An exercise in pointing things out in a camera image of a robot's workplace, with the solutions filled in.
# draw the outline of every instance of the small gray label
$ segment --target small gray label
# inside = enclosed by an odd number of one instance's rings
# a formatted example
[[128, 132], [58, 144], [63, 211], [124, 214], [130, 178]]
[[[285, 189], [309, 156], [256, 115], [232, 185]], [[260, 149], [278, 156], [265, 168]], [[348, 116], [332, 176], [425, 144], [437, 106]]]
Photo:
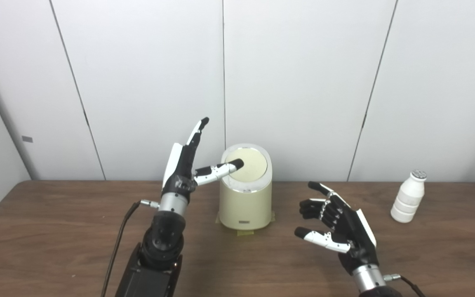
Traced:
[[23, 135], [21, 135], [21, 140], [32, 143], [32, 137], [24, 137]]

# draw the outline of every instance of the metal wrist cylinder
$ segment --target metal wrist cylinder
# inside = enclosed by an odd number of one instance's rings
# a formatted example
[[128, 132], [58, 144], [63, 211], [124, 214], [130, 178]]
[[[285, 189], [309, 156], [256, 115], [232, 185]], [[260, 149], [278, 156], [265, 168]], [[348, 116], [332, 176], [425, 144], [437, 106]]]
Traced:
[[188, 200], [181, 194], [166, 193], [160, 198], [159, 211], [173, 211], [181, 216], [184, 216]]
[[375, 264], [362, 265], [355, 269], [353, 279], [360, 293], [386, 285], [379, 267]]

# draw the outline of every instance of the black cable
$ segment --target black cable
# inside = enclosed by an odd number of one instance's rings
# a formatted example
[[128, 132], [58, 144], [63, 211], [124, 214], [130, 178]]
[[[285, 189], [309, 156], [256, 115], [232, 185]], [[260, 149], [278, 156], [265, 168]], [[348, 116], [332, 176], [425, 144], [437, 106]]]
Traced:
[[412, 288], [412, 290], [415, 293], [417, 293], [419, 297], [426, 297], [416, 284], [414, 284], [413, 282], [410, 282], [407, 278], [403, 277], [402, 275], [401, 275], [401, 280], [407, 283]]
[[117, 256], [118, 247], [120, 246], [120, 240], [122, 239], [122, 233], [124, 232], [124, 227], [126, 227], [126, 222], [128, 221], [128, 218], [132, 216], [135, 209], [139, 207], [139, 205], [140, 205], [140, 201], [133, 203], [132, 207], [126, 213], [126, 216], [124, 216], [124, 221], [122, 221], [122, 224], [120, 225], [120, 230], [118, 231], [118, 236], [117, 236], [117, 242], [115, 243], [115, 247], [113, 248], [113, 255], [111, 255], [111, 260], [109, 260], [109, 266], [107, 267], [107, 272], [106, 272], [106, 280], [104, 280], [104, 287], [102, 288], [102, 294], [100, 295], [100, 297], [105, 297], [106, 295], [107, 285], [109, 283], [109, 277], [111, 276], [111, 269], [113, 268], [113, 262], [115, 262], [115, 257]]

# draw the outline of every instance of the cream trash can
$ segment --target cream trash can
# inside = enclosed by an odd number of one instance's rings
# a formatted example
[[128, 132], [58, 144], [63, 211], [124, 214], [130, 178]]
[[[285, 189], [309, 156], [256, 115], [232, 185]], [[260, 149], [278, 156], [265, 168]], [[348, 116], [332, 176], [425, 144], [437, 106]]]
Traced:
[[223, 177], [219, 186], [219, 221], [230, 229], [256, 230], [272, 216], [272, 163], [262, 147], [241, 143], [223, 153], [222, 163], [240, 158], [245, 165]]

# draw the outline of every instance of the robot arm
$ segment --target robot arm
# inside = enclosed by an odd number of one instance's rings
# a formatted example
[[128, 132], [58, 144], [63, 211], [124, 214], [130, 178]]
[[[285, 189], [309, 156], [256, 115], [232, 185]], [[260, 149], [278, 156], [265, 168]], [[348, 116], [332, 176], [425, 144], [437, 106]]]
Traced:
[[130, 257], [116, 297], [173, 296], [181, 271], [183, 230], [186, 227], [184, 215], [190, 194], [196, 186], [221, 179], [243, 167], [243, 161], [237, 159], [197, 169], [193, 175], [195, 153], [208, 122], [207, 117], [200, 120], [185, 145], [174, 143], [164, 171], [160, 203], [141, 201], [158, 209], [142, 242]]
[[386, 285], [381, 275], [375, 235], [362, 210], [352, 210], [338, 193], [323, 184], [309, 182], [308, 186], [321, 192], [327, 199], [301, 201], [300, 214], [304, 219], [319, 219], [332, 232], [298, 227], [294, 234], [338, 252], [338, 258], [343, 268], [353, 277], [360, 297], [401, 297], [401, 293]]

